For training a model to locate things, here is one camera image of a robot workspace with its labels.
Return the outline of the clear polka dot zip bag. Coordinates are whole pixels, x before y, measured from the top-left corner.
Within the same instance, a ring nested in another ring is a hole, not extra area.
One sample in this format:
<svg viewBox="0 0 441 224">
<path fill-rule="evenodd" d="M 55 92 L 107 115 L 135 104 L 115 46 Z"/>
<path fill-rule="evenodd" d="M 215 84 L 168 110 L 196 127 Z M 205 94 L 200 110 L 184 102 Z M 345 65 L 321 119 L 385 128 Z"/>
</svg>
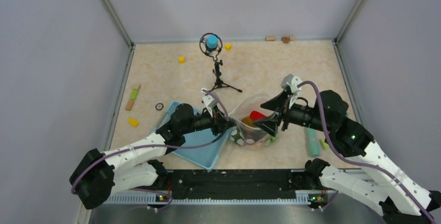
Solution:
<svg viewBox="0 0 441 224">
<path fill-rule="evenodd" d="M 261 104 L 269 99 L 267 94 L 257 94 L 248 97 L 230 112 L 229 117 L 236 123 L 228 137 L 231 143 L 258 149 L 278 141 L 278 135 L 272 136 L 253 124 L 261 115 L 263 118 L 271 115 L 270 111 L 261 108 Z"/>
</svg>

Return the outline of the yellow orange toy fruit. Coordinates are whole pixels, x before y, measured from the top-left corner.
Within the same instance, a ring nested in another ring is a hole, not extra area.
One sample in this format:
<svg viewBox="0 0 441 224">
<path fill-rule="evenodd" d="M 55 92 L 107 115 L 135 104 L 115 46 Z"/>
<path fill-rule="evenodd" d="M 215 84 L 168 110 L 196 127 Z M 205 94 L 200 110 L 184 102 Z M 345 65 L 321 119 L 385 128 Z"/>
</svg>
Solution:
<svg viewBox="0 0 441 224">
<path fill-rule="evenodd" d="M 253 124 L 253 119 L 249 116 L 244 117 L 242 120 L 242 123 L 249 127 L 256 127 L 256 125 Z"/>
</svg>

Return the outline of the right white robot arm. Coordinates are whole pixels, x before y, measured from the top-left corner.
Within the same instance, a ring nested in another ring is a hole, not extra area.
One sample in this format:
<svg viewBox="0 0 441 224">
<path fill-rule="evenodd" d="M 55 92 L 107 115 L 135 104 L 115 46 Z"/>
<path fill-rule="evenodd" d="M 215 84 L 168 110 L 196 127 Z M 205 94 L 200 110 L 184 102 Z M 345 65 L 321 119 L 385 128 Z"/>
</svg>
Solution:
<svg viewBox="0 0 441 224">
<path fill-rule="evenodd" d="M 348 104 L 334 91 L 320 92 L 313 107 L 296 103 L 296 93 L 285 89 L 261 104 L 271 115 L 255 122 L 270 135 L 290 124 L 324 133 L 332 152 L 347 164 L 361 168 L 369 181 L 355 178 L 322 159 L 305 165 L 305 182 L 321 186 L 363 203 L 386 223 L 434 223 L 431 211 L 440 208 L 440 192 L 410 179 L 381 149 L 373 135 L 347 117 Z"/>
</svg>

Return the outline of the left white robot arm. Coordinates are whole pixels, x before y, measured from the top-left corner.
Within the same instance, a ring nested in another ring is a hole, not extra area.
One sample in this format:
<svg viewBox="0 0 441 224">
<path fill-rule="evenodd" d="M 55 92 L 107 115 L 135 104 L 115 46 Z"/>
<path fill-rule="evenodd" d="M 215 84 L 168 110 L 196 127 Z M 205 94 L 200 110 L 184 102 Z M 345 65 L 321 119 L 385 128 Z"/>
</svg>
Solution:
<svg viewBox="0 0 441 224">
<path fill-rule="evenodd" d="M 177 149 L 199 149 L 219 141 L 235 122 L 218 107 L 195 113 L 182 103 L 169 119 L 147 137 L 124 147 L 101 152 L 86 152 L 69 178 L 71 193 L 77 195 L 86 209 L 102 205 L 110 196 L 138 188 L 166 185 L 166 169 L 157 161 Z M 210 130 L 214 139 L 196 146 L 185 146 L 186 134 Z"/>
</svg>

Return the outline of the red toy bell pepper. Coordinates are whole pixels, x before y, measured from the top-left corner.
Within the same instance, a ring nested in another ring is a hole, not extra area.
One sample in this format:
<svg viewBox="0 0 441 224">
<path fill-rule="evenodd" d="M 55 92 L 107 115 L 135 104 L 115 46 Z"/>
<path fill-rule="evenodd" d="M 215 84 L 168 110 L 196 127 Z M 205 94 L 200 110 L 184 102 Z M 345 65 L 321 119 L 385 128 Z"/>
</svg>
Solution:
<svg viewBox="0 0 441 224">
<path fill-rule="evenodd" d="M 266 118 L 267 116 L 259 111 L 252 111 L 249 117 L 252 119 L 252 121 L 258 121 Z"/>
</svg>

